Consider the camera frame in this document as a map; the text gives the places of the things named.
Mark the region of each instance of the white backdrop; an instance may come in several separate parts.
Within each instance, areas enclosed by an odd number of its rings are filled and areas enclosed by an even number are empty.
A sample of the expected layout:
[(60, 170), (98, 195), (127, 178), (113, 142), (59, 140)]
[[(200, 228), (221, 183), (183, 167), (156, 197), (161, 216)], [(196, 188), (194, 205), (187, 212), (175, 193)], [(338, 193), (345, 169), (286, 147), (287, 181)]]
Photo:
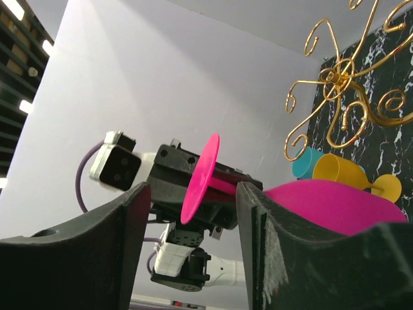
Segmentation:
[[(69, 0), (0, 196), (0, 238), (80, 215), (77, 165), (109, 130), (125, 131), (142, 151), (177, 138), (197, 153), (218, 132), (220, 162), (266, 188), (292, 180), (284, 140), (310, 112), (315, 90), (297, 88), (292, 115), (284, 102), (296, 79), (315, 79), (318, 70), (316, 60), (165, 0)], [(116, 195), (86, 177), (83, 193), (89, 208)], [(162, 230), (150, 226), (146, 235)], [(203, 248), (242, 259), (237, 230)], [(135, 294), (247, 308), (244, 287), (182, 293), (150, 282), (151, 250), (143, 248)]]

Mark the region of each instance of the yellow wine glass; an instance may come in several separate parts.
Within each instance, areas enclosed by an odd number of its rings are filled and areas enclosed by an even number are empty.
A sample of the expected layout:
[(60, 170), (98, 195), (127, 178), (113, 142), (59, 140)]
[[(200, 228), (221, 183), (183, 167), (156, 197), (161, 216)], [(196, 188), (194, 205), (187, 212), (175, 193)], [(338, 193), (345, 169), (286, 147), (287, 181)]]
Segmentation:
[(356, 163), (334, 154), (325, 154), (314, 167), (313, 179), (330, 180), (342, 183), (357, 189), (371, 188), (371, 193), (396, 202), (401, 195), (400, 180), (391, 174), (384, 174), (370, 183), (366, 173)]

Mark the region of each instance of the yellow cup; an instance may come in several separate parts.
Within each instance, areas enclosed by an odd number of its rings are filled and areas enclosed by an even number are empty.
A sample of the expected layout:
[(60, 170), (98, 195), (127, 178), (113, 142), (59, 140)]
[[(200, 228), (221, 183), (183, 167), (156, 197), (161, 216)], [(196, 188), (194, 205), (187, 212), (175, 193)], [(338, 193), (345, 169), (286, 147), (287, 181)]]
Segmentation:
[(318, 160), (312, 177), (342, 183), (361, 190), (372, 186), (357, 163), (334, 154), (325, 154)]

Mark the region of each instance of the gold wine glass holder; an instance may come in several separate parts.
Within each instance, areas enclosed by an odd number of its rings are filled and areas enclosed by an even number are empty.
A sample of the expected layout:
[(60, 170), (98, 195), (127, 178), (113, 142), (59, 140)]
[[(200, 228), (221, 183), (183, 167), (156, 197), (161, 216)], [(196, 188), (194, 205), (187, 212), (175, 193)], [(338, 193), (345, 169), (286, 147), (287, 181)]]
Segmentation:
[[(391, 33), (395, 31), (401, 31), (406, 28), (406, 23), (400, 23), (396, 26), (390, 26), (390, 21), (400, 9), (402, 9), (405, 5), (407, 5), (408, 3), (412, 1), (413, 0), (404, 0), (395, 9), (393, 9), (390, 15), (386, 18), (385, 23), (383, 25), (383, 29), (385, 32)], [(355, 10), (362, 2), (363, 0), (358, 0), (357, 3), (355, 3), (355, 0), (350, 0), (348, 7), (350, 8), (350, 10)], [(307, 38), (307, 41), (305, 42), (305, 47), (304, 47), (304, 54), (306, 56), (311, 55), (317, 46), (317, 42), (319, 38), (316, 36), (314, 38), (314, 41), (313, 41), (313, 44), (310, 50), (308, 50), (310, 40), (313, 38), (314, 33), (316, 32), (316, 30), (321, 24), (323, 23), (327, 24), (328, 29), (330, 30), (332, 42), (334, 44), (334, 49), (336, 51), (337, 59), (336, 59), (336, 64), (332, 68), (325, 68), (320, 72), (318, 81), (306, 81), (306, 80), (296, 81), (291, 86), (290, 91), (288, 92), (287, 100), (285, 103), (285, 110), (289, 114), (292, 113), (294, 111), (294, 108), (296, 107), (297, 99), (293, 95), (292, 92), (298, 84), (306, 83), (306, 84), (323, 85), (323, 97), (324, 97), (324, 100), (318, 105), (318, 107), (288, 134), (285, 140), (285, 145), (284, 145), (284, 155), (288, 161), (298, 160), (304, 154), (306, 148), (308, 147), (308, 136), (306, 134), (300, 134), (294, 140), (294, 142), (291, 143), (291, 145), (295, 147), (301, 139), (304, 139), (304, 146), (295, 157), (290, 157), (288, 155), (288, 146), (290, 145), (291, 137), (306, 122), (308, 122), (313, 116), (315, 116), (326, 105), (327, 102), (330, 102), (330, 101), (336, 102), (336, 111), (334, 113), (332, 123), (327, 132), (327, 141), (328, 141), (328, 144), (331, 145), (331, 147), (335, 149), (343, 149), (349, 145), (352, 145), (364, 132), (364, 130), (367, 127), (368, 121), (371, 121), (373, 123), (376, 123), (381, 126), (386, 126), (386, 127), (398, 126), (398, 125), (410, 123), (411, 121), (413, 121), (413, 112), (401, 118), (389, 118), (383, 113), (383, 105), (384, 105), (385, 110), (388, 112), (399, 111), (403, 107), (403, 105), (406, 103), (406, 94), (404, 91), (400, 89), (393, 89), (385, 93), (379, 100), (377, 114), (376, 114), (373, 111), (372, 107), (370, 106), (365, 89), (354, 81), (355, 78), (364, 76), (370, 71), (380, 67), (383, 63), (388, 61), (395, 54), (397, 54), (400, 50), (403, 50), (411, 41), (413, 41), (413, 34), (410, 34), (406, 38), (406, 40), (402, 42), (402, 44), (400, 44), (395, 49), (393, 49), (393, 51), (388, 53), (384, 58), (374, 63), (369, 68), (356, 72), (354, 62), (355, 62), (355, 59), (358, 57), (360, 50), (366, 41), (366, 37), (367, 37), (368, 31), (370, 30), (370, 26), (372, 24), (372, 20), (376, 13), (378, 4), (379, 4), (379, 0), (375, 0), (370, 16), (367, 20), (365, 30), (361, 37), (361, 40), (356, 50), (349, 58), (343, 58), (343, 59), (340, 58), (340, 51), (339, 51), (339, 47), (337, 44), (336, 35), (333, 31), (333, 28), (331, 26), (329, 19), (325, 18), (325, 19), (320, 20), (314, 26), (314, 28), (311, 30), (310, 34), (308, 35), (308, 38)], [(356, 134), (348, 141), (338, 145), (332, 141), (331, 135), (334, 131), (334, 127), (336, 126), (336, 123), (339, 118), (339, 114), (341, 110), (341, 97), (343, 93), (346, 92), (348, 89), (352, 89), (356, 92), (358, 100), (350, 103), (348, 107), (345, 109), (343, 113), (341, 130), (344, 130), (344, 131), (347, 130), (348, 113), (351, 111), (352, 108), (357, 107), (357, 106), (361, 107), (363, 109), (363, 117), (361, 118), (362, 122)]]

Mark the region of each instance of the teal cup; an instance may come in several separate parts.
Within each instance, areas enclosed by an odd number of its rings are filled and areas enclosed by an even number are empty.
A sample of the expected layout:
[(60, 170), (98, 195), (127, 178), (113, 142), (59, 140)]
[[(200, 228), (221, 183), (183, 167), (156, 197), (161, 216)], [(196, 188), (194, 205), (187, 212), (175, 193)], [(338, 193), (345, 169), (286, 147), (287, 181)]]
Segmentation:
[(307, 147), (302, 157), (292, 163), (292, 174), (299, 179), (312, 179), (312, 172), (323, 152)]

